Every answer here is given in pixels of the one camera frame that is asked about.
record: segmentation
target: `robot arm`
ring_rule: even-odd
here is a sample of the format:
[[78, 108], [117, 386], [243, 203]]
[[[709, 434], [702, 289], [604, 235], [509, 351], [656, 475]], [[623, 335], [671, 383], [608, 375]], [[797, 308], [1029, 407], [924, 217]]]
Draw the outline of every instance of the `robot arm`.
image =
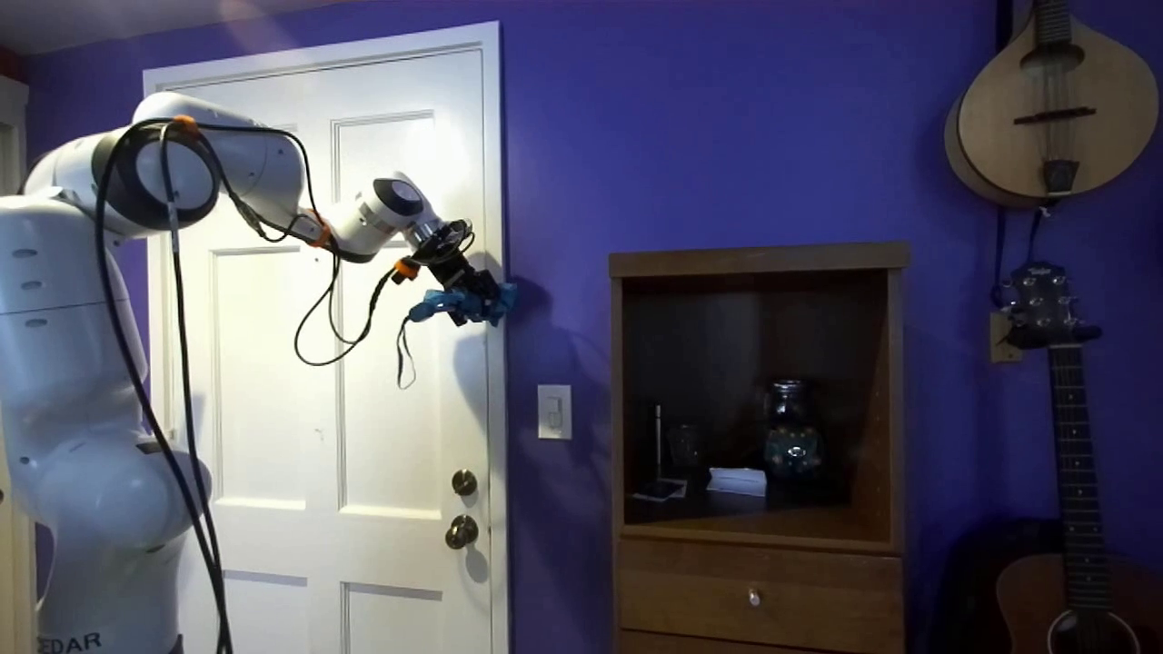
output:
[[307, 176], [285, 131], [196, 97], [151, 93], [130, 126], [44, 157], [21, 196], [0, 196], [0, 436], [16, 506], [53, 534], [41, 649], [182, 649], [174, 570], [205, 474], [142, 409], [145, 351], [108, 242], [196, 226], [222, 196], [262, 235], [341, 263], [404, 235], [391, 280], [440, 280], [405, 321], [497, 325], [511, 304], [509, 285], [465, 263], [472, 229], [440, 222], [414, 180], [374, 178], [327, 222], [296, 208]]
[[294, 134], [158, 92], [136, 107], [130, 126], [50, 153], [29, 176], [25, 196], [59, 196], [102, 216], [112, 235], [185, 229], [227, 196], [255, 233], [294, 235], [346, 263], [371, 263], [381, 242], [404, 235], [414, 256], [396, 263], [391, 280], [430, 268], [442, 287], [414, 304], [410, 321], [446, 314], [454, 325], [497, 325], [511, 308], [511, 287], [465, 263], [472, 229], [442, 222], [410, 178], [374, 178], [324, 217], [306, 170]]

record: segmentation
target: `mandolin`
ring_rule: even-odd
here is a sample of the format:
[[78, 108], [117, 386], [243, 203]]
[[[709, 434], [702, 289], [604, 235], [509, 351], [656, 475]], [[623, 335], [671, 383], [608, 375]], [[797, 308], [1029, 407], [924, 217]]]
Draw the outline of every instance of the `mandolin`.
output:
[[1163, 654], [1163, 584], [1104, 560], [1084, 377], [1084, 343], [1098, 332], [1070, 317], [1057, 264], [1024, 264], [1012, 287], [1011, 343], [1045, 349], [1051, 363], [1062, 551], [1018, 557], [1000, 570], [1011, 654]]
[[1018, 36], [946, 119], [964, 187], [1007, 208], [1080, 196], [1119, 178], [1150, 143], [1159, 86], [1144, 58], [1032, 0]]

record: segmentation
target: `guitar headstock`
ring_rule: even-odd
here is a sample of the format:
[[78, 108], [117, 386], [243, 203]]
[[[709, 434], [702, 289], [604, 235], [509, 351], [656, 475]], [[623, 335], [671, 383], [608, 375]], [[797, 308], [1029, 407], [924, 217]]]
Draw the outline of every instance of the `guitar headstock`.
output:
[[1051, 349], [1098, 337], [1098, 327], [1080, 325], [1062, 264], [1029, 263], [1012, 268], [1011, 287], [1012, 299], [1003, 308], [1011, 321], [1011, 345]]

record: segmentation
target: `door trim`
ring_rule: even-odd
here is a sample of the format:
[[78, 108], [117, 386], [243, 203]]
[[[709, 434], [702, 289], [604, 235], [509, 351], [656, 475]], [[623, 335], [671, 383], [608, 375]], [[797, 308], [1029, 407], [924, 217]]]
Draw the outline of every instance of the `door trim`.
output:
[[[505, 264], [505, 216], [501, 216], [501, 24], [497, 22], [477, 22], [477, 24], [454, 24], [454, 28], [432, 28], [432, 31], [404, 31], [404, 36], [377, 36], [377, 41], [348, 41], [348, 42], [324, 42], [324, 46], [296, 46], [296, 52], [271, 52], [271, 56], [238, 56], [238, 58], [215, 58], [215, 62], [191, 62], [191, 67], [165, 67], [165, 69], [145, 69], [142, 92], [158, 86], [198, 86], [198, 82], [248, 82], [248, 80], [270, 80], [270, 78], [294, 78], [294, 73], [327, 73], [327, 69], [353, 69], [353, 67], [381, 67], [391, 58], [419, 58], [419, 56], [440, 56], [440, 52], [477, 52], [480, 56], [480, 93], [483, 93], [483, 229], [477, 233], [480, 251], [490, 256], [490, 263]], [[158, 280], [165, 258], [158, 256], [162, 242], [145, 242], [145, 273], [148, 280]], [[148, 351], [158, 351], [158, 327], [169, 325], [162, 317], [162, 293], [155, 285], [148, 287]], [[485, 372], [490, 372], [490, 391], [485, 391], [485, 507], [490, 507], [490, 633], [494, 633], [494, 654], [509, 649], [509, 413], [505, 413], [505, 325], [490, 327], [483, 335], [485, 349]], [[158, 356], [148, 363], [148, 377], [162, 377]]]
[[[0, 153], [0, 193], [16, 193], [25, 178], [25, 101], [29, 86], [0, 78], [0, 126], [8, 131], [8, 149]], [[32, 522], [15, 506], [15, 488], [8, 475], [8, 453], [0, 441], [0, 649], [37, 649], [37, 550]]]

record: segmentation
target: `ceiling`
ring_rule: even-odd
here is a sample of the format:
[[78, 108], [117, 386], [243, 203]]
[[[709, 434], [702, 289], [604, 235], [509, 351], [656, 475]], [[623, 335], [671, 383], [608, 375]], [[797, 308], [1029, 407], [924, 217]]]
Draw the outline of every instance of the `ceiling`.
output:
[[37, 58], [215, 22], [248, 22], [346, 0], [0, 0], [0, 52]]

